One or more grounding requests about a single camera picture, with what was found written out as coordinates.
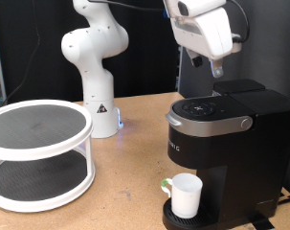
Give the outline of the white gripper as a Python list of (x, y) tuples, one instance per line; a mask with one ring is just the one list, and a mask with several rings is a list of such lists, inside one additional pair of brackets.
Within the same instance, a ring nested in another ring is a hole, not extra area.
[(191, 64), (200, 67), (200, 55), (210, 58), (212, 76), (223, 76), (223, 57), (233, 49), (230, 22), (226, 11), (217, 8), (193, 18), (174, 17), (170, 19), (174, 37), (178, 44), (187, 48)]

